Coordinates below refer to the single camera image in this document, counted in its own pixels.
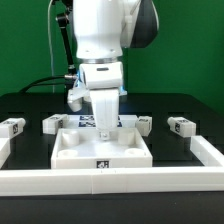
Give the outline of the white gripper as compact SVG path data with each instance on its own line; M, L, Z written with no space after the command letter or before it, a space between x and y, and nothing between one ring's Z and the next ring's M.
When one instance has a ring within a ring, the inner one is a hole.
M80 78L91 90L90 98L96 129L102 140L110 139L110 132L117 128L119 112L119 91L123 85L123 65L121 62L105 64L81 64Z

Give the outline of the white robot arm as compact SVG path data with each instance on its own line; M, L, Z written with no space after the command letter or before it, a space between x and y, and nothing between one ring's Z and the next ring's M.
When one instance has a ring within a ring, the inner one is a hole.
M90 94L103 140L117 128L124 48L145 48L159 30L153 0L74 0L73 26L80 78Z

